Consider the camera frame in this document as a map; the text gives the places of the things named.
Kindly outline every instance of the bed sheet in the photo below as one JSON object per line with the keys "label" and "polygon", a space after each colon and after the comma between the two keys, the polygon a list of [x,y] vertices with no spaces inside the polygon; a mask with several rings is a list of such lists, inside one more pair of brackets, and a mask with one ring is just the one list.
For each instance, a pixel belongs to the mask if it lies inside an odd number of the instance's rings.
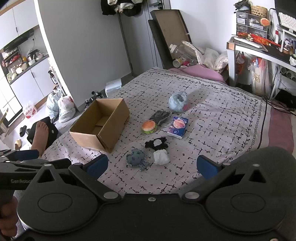
{"label": "bed sheet", "polygon": [[[169,110],[171,94],[185,91],[190,108],[182,116],[189,119],[182,140],[168,137],[171,118],[150,135],[141,124],[157,110]],[[176,193],[200,177],[196,159],[205,155],[217,163],[231,162],[242,154],[269,144],[271,108],[262,99],[219,82],[153,68],[118,90],[113,98],[124,98],[131,112],[113,152],[106,153],[108,170],[99,178],[121,195],[125,193]],[[153,164],[153,150],[146,141],[167,137],[170,163]],[[150,165],[144,170],[131,168],[126,155],[134,148],[145,150]],[[82,148],[69,132],[63,134],[43,154],[46,160],[69,158],[86,163],[101,152]]]}

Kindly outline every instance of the finger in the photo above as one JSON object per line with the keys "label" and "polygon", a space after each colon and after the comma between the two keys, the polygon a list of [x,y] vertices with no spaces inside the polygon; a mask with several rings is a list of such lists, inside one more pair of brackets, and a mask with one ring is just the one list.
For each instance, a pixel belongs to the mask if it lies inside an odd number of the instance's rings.
{"label": "finger", "polygon": [[9,203],[1,207],[1,216],[2,217],[10,216],[14,214],[16,210],[17,210],[17,199],[15,196],[13,196],[12,200]]}
{"label": "finger", "polygon": [[18,216],[15,212],[14,215],[0,219],[0,229],[1,230],[10,230],[12,229],[18,221]]}
{"label": "finger", "polygon": [[42,121],[38,121],[36,124],[36,127],[39,127],[41,125]]}
{"label": "finger", "polygon": [[14,237],[17,235],[17,226],[15,225],[12,229],[1,230],[2,234],[8,237]]}

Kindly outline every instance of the metal bolt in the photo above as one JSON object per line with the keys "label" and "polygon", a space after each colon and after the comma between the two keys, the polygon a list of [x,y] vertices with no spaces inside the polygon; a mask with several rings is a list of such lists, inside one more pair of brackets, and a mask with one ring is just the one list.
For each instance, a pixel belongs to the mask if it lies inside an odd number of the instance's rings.
{"label": "metal bolt", "polygon": [[118,193],[116,192],[106,192],[104,194],[104,198],[107,198],[107,199],[115,199],[118,197]]}
{"label": "metal bolt", "polygon": [[185,198],[187,199],[198,199],[200,195],[197,192],[188,192],[185,194]]}
{"label": "metal bolt", "polygon": [[155,197],[150,197],[150,198],[148,198],[148,201],[155,202],[156,201],[156,198]]}

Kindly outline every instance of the hamburger toy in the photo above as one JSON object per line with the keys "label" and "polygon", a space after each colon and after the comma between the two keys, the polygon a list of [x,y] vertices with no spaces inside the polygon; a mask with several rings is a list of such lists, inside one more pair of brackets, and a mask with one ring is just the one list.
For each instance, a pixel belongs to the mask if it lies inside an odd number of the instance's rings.
{"label": "hamburger toy", "polygon": [[145,134],[151,134],[156,131],[157,125],[153,120],[148,120],[142,124],[141,129]]}

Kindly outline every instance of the desk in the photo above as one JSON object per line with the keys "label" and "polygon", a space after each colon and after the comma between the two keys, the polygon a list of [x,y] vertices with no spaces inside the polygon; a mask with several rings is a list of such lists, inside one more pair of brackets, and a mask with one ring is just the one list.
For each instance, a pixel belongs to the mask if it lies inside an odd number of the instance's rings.
{"label": "desk", "polygon": [[[293,72],[296,72],[296,66],[292,66],[289,63],[290,56],[284,55],[283,53],[276,53],[272,51],[272,47],[267,48],[269,52],[256,50],[254,47],[249,46],[247,44],[241,43],[235,40],[233,37],[227,42],[227,54],[228,54],[228,62],[229,62],[229,84],[230,86],[235,86],[237,82],[237,74],[236,74],[236,63],[235,63],[235,51],[242,51],[248,54],[255,55],[260,58],[264,58],[276,64],[279,64]],[[272,91],[272,95],[274,91],[278,88],[281,82],[281,76],[279,78],[275,78],[274,80],[274,89]]]}

